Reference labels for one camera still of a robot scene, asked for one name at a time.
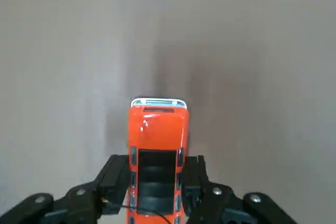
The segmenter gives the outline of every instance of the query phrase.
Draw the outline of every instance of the screw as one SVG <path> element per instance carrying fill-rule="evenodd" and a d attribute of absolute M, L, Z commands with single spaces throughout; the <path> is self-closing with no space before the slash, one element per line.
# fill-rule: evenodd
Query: screw
<path fill-rule="evenodd" d="M 256 194 L 252 194 L 252 195 L 250 196 L 250 199 L 251 199 L 254 203 L 260 203 L 260 202 L 261 202 L 261 198 L 260 198 L 258 195 L 256 195 Z"/>
<path fill-rule="evenodd" d="M 77 192 L 76 192 L 76 194 L 77 195 L 83 195 L 84 193 L 85 193 L 86 191 L 85 191 L 85 189 L 79 189 Z"/>
<path fill-rule="evenodd" d="M 38 197 L 37 199 L 35 199 L 35 203 L 42 203 L 46 198 L 43 196 Z"/>
<path fill-rule="evenodd" d="M 222 194 L 222 190 L 219 189 L 218 187 L 214 187 L 212 189 L 212 192 L 215 194 L 215 195 L 221 195 Z"/>

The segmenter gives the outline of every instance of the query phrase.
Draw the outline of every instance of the white backdrop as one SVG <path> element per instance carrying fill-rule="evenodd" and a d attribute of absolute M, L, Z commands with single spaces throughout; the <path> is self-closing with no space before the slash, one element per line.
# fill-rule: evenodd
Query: white backdrop
<path fill-rule="evenodd" d="M 0 0 L 0 213 L 93 179 L 153 94 L 189 103 L 213 181 L 335 223 L 335 16 L 335 0 Z"/>

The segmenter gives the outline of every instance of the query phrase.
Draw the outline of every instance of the black wire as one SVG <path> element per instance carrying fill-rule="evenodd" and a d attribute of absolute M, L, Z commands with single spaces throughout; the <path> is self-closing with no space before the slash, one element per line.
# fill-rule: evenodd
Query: black wire
<path fill-rule="evenodd" d="M 110 201 L 108 200 L 105 200 L 106 204 L 109 205 L 110 208 L 116 208 L 116 207 L 121 207 L 121 208 L 127 208 L 127 209 L 135 209 L 136 211 L 140 210 L 140 211 L 147 211 L 147 212 L 151 212 L 152 214 L 155 214 L 157 216 L 160 216 L 162 219 L 164 219 L 168 224 L 171 224 L 171 222 L 165 217 L 163 216 L 162 214 L 160 214 L 159 212 L 156 212 L 156 211 L 153 211 L 153 210 L 148 210 L 148 209 L 145 209 L 145 208 L 139 208 L 139 207 L 131 207 L 131 206 L 126 206 L 126 205 L 118 205 L 118 204 L 113 204 L 111 203 Z"/>

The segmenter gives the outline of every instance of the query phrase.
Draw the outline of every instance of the orange toy car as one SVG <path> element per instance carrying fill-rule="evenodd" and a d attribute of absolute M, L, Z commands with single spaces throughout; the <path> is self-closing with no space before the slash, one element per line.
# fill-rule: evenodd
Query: orange toy car
<path fill-rule="evenodd" d="M 182 100 L 132 101 L 128 121 L 131 170 L 128 223 L 183 223 L 181 172 L 188 121 L 187 105 Z"/>

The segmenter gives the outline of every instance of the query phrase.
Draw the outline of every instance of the cable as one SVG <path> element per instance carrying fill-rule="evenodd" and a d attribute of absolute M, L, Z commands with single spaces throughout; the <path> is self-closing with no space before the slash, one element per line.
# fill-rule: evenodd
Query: cable
<path fill-rule="evenodd" d="M 135 210 L 140 210 L 140 211 L 147 211 L 147 212 L 151 212 L 152 214 L 155 214 L 157 216 L 160 216 L 162 219 L 164 219 L 168 224 L 171 224 L 171 222 L 162 214 L 160 214 L 159 212 L 153 211 L 153 210 L 148 210 L 145 208 L 139 208 L 139 207 L 131 207 L 131 206 L 126 206 L 126 205 L 119 205 L 119 204 L 113 204 L 112 202 L 110 202 L 109 200 L 105 199 L 105 198 L 101 198 L 101 201 L 105 204 L 108 204 L 110 208 L 116 208 L 116 207 L 121 207 L 121 208 L 127 208 L 127 209 L 135 209 Z"/>

